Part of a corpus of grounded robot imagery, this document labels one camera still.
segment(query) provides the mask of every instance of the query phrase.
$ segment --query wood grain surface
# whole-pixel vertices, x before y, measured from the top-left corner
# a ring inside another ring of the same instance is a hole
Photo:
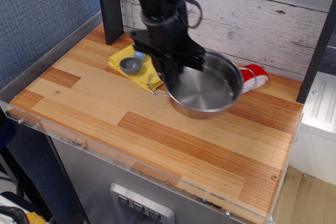
[[[300,119],[301,83],[270,75],[221,116],[191,119],[108,67],[108,57],[130,43],[123,35],[106,45],[100,25],[11,101],[12,115],[26,113],[49,135],[264,223]]]
[[[142,29],[138,0],[120,0],[125,31]],[[302,81],[332,0],[196,0],[200,25],[190,36],[206,49],[240,65],[258,63],[267,72]],[[197,7],[187,4],[196,24]]]

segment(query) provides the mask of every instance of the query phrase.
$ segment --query black cable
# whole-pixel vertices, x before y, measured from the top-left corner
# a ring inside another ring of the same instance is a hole
[[[183,18],[179,15],[180,20],[181,20],[181,22],[182,22],[185,26],[187,26],[187,27],[189,27],[189,28],[196,28],[196,27],[201,23],[201,20],[202,20],[202,17],[203,17],[203,12],[202,12],[201,5],[200,5],[197,1],[195,1],[195,0],[184,0],[184,1],[186,1],[186,2],[188,2],[188,3],[190,3],[190,4],[192,4],[192,5],[195,5],[195,6],[199,9],[199,11],[201,12],[201,15],[200,15],[200,17],[199,17],[197,23],[196,23],[195,25],[193,25],[193,26],[190,26],[190,25],[188,24],[188,21],[183,20]]]
[[[6,180],[6,181],[9,181],[9,182],[13,182],[10,178],[0,177],[0,179]]]
[[[0,206],[0,214],[9,216],[17,224],[29,224],[25,212],[17,207]]]

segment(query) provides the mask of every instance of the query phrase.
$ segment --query wooden floor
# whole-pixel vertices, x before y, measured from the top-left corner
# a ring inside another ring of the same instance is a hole
[[[336,186],[288,167],[273,216],[276,224],[335,224]]]

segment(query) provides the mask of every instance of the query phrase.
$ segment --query white appliance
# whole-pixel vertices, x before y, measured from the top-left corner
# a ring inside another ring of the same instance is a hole
[[[336,76],[318,72],[306,103],[289,166],[336,185]]]

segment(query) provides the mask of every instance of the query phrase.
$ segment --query blue fabric wall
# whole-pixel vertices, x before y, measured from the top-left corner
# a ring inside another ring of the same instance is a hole
[[[99,11],[99,0],[0,0],[0,89]]]
[[[0,89],[100,11],[99,0],[0,0]],[[59,224],[82,223],[73,190],[45,136],[16,124],[7,148]]]

